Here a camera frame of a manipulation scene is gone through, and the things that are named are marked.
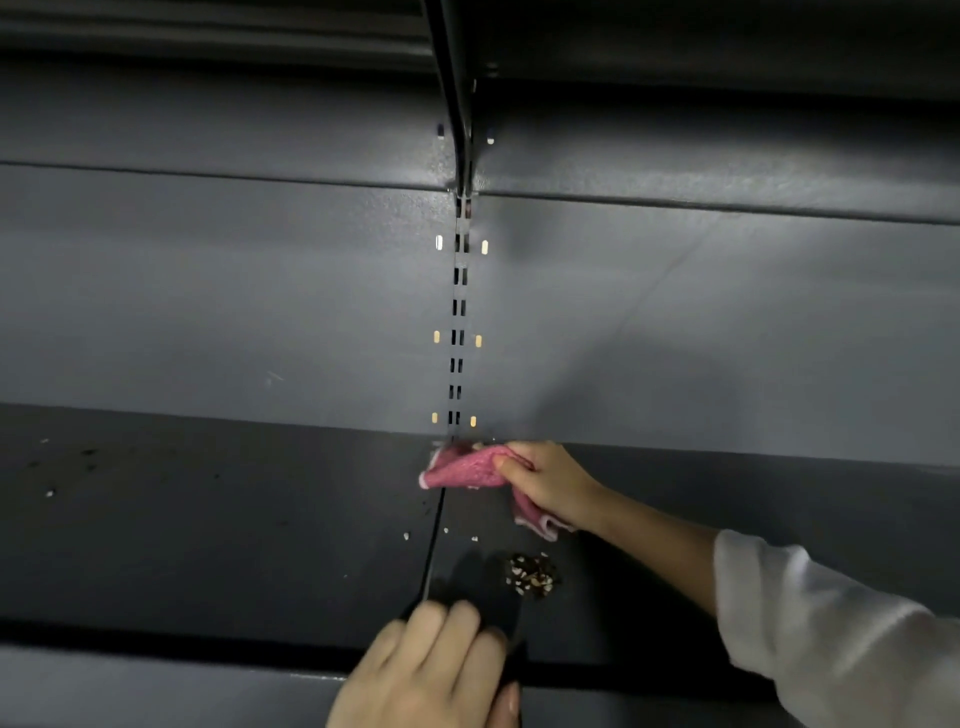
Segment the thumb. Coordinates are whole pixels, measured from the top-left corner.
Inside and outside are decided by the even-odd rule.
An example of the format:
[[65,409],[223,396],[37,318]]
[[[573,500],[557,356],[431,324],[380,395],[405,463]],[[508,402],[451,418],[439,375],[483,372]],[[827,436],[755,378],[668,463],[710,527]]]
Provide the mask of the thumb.
[[518,461],[508,455],[495,455],[493,457],[493,466],[496,471],[503,475],[512,485],[516,485],[528,496],[528,490],[534,483],[535,475],[523,467]]
[[520,685],[511,683],[494,700],[490,717],[487,718],[487,728],[519,728],[519,725]]

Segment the white sleeve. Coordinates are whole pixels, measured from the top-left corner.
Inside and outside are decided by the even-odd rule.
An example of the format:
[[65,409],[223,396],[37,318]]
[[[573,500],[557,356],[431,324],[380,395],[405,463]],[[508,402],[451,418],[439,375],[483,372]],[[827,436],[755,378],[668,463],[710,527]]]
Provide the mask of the white sleeve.
[[733,531],[713,569],[731,662],[773,679],[808,728],[960,726],[960,622]]

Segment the pink rag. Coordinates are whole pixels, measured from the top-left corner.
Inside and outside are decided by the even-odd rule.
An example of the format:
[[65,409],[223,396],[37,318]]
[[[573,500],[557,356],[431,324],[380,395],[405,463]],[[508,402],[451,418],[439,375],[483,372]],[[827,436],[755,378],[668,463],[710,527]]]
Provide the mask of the pink rag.
[[[427,469],[420,474],[421,488],[499,488],[508,485],[507,479],[493,466],[497,455],[514,458],[527,470],[533,464],[517,455],[506,445],[493,445],[479,450],[470,443],[453,443],[433,453]],[[547,541],[556,541],[557,528],[574,530],[552,513],[538,507],[516,486],[514,491],[514,523],[525,525]]]

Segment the hand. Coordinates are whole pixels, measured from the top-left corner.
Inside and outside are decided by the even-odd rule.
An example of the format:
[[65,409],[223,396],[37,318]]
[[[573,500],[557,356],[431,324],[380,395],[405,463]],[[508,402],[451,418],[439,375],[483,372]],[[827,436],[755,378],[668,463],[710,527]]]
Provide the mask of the hand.
[[506,640],[479,628],[465,601],[449,612],[425,601],[409,621],[390,622],[340,688],[326,728],[517,728],[519,686],[496,694]]
[[607,489],[594,480],[557,443],[507,443],[517,455],[533,463],[528,471],[514,459],[499,456],[493,465],[511,484],[540,508],[556,514],[576,528],[591,530],[599,501]]

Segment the fingernail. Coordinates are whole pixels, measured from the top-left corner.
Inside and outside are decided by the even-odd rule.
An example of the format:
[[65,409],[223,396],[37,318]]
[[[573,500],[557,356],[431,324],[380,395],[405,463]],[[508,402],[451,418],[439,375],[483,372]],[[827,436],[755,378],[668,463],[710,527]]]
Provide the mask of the fingernail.
[[520,684],[511,683],[507,690],[509,691],[507,694],[507,710],[510,711],[511,716],[517,717],[520,715]]

